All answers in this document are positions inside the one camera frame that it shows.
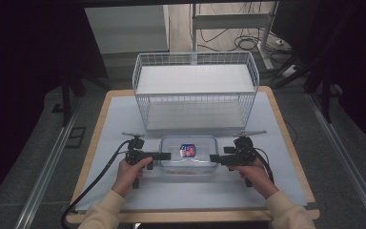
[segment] gray floor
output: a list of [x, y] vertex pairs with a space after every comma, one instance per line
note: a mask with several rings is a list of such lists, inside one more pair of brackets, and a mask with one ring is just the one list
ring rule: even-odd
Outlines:
[[[109, 79], [103, 81], [115, 89], [130, 89], [133, 62], [126, 61], [118, 66], [112, 64], [118, 63], [113, 56], [106, 55], [104, 59]], [[254, 52], [254, 59], [259, 70], [263, 72], [264, 67], [257, 52]], [[270, 85], [271, 80], [270, 74], [262, 73], [260, 85]], [[303, 93], [304, 80], [301, 77], [274, 90], [274, 96], [288, 124], [287, 128], [320, 209], [320, 217], [315, 220], [315, 225], [322, 229], [366, 228], [366, 208], [319, 124], [310, 101]], [[82, 97], [73, 125], [86, 128], [82, 144], [79, 148], [64, 148], [30, 228], [60, 228], [62, 211], [70, 203], [106, 95], [104, 89], [90, 81], [84, 80], [84, 85], [87, 94]], [[51, 110], [55, 104], [61, 103], [59, 89], [47, 94], [45, 110], [33, 134], [0, 187], [0, 228], [14, 227], [60, 134], [62, 115], [53, 114]], [[331, 117], [340, 139], [366, 180], [366, 135], [344, 113], [335, 98], [331, 100]], [[74, 139], [67, 142], [68, 146], [75, 144]]]

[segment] plastic container lid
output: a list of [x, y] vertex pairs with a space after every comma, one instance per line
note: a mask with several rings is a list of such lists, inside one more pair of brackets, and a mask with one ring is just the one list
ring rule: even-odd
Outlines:
[[218, 155], [216, 138], [209, 135], [167, 135], [160, 142], [160, 152], [171, 153], [171, 160], [161, 160], [161, 168], [169, 174], [205, 175], [217, 163], [210, 155]]

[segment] wire mesh basket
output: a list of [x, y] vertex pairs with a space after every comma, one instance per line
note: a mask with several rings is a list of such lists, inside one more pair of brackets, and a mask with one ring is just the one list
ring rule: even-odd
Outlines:
[[132, 76], [147, 131], [243, 129], [258, 84], [250, 52], [141, 53]]

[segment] label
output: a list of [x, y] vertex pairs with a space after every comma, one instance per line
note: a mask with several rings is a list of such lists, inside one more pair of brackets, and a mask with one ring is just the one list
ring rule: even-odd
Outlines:
[[180, 155], [182, 157], [195, 157], [194, 144], [182, 144], [182, 146], [180, 146]]

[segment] hand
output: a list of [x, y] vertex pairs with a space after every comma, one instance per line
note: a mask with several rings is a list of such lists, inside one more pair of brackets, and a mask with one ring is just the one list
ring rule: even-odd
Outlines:
[[229, 166], [239, 171], [240, 177], [251, 181], [256, 191], [265, 199], [278, 192], [278, 188], [267, 176], [263, 163], [257, 158], [250, 166]]
[[112, 190], [121, 197], [125, 197], [132, 189], [132, 184], [136, 178], [142, 178], [142, 168], [153, 161], [152, 157], [146, 157], [134, 165], [130, 165], [125, 159], [118, 165], [117, 179]]

